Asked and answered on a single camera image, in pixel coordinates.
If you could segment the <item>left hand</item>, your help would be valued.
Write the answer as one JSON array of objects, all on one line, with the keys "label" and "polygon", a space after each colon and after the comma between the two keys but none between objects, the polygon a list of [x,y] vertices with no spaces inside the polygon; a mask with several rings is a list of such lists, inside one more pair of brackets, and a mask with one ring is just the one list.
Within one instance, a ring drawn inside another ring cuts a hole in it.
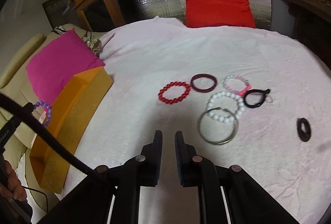
[{"label": "left hand", "polygon": [[23,188],[21,181],[18,179],[11,164],[5,160],[5,170],[8,175],[7,187],[1,185],[1,196],[5,198],[13,198],[21,202],[27,200],[27,194]]}]

